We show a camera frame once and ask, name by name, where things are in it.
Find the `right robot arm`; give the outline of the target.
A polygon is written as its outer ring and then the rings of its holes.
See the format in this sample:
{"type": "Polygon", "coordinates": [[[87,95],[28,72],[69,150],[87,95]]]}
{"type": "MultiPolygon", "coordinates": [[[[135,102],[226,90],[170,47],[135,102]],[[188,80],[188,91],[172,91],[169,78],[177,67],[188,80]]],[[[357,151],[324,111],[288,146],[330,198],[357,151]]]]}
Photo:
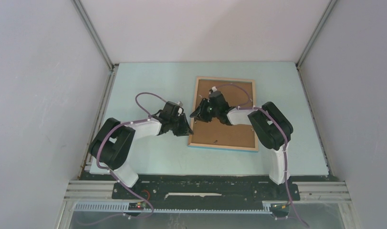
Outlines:
{"type": "Polygon", "coordinates": [[[274,183],[268,187],[273,199],[283,198],[290,178],[288,172],[287,148],[293,133],[293,126],[273,102],[260,107],[230,106],[221,91],[211,91],[190,114],[196,121],[210,122],[217,118],[224,125],[250,125],[258,140],[272,151],[272,165],[269,178],[274,183]]]}

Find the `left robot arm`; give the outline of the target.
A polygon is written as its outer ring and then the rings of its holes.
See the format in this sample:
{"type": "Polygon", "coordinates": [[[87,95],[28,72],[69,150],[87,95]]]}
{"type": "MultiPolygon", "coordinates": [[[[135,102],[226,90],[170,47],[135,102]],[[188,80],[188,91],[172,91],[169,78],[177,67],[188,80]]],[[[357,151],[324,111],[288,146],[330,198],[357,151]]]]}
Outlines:
{"type": "Polygon", "coordinates": [[[137,183],[138,174],[127,162],[132,142],[169,131],[177,137],[193,134],[184,109],[171,101],[145,119],[123,123],[115,118],[107,119],[90,143],[88,153],[96,159],[97,167],[107,170],[124,185],[123,192],[134,199],[141,195],[142,186],[137,183]]]}

